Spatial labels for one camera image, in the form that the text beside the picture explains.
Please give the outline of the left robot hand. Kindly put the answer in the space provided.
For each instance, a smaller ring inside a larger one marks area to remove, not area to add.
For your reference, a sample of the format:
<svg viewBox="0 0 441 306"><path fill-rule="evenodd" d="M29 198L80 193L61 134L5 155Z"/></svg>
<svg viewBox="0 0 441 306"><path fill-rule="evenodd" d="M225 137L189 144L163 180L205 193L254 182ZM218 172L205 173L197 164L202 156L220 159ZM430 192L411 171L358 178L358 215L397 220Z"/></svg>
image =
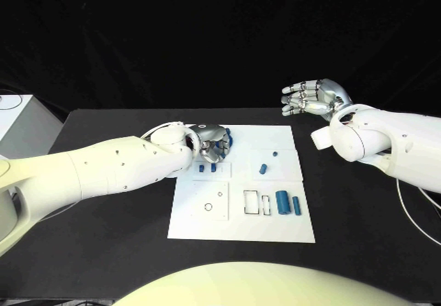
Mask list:
<svg viewBox="0 0 441 306"><path fill-rule="evenodd" d="M230 154L233 146L230 129L218 124L195 124L189 128L200 137L201 157L208 163L220 163Z"/></svg>

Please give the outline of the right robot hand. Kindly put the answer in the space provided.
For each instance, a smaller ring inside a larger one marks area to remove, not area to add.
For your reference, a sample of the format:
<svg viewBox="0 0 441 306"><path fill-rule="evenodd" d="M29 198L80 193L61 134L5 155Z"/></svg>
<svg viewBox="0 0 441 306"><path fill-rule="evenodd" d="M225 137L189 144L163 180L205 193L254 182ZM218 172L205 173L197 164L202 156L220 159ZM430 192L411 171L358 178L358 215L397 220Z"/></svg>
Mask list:
<svg viewBox="0 0 441 306"><path fill-rule="evenodd" d="M345 88L331 79L309 80L283 88L283 116L310 113L331 122L334 116L354 105Z"/></svg>

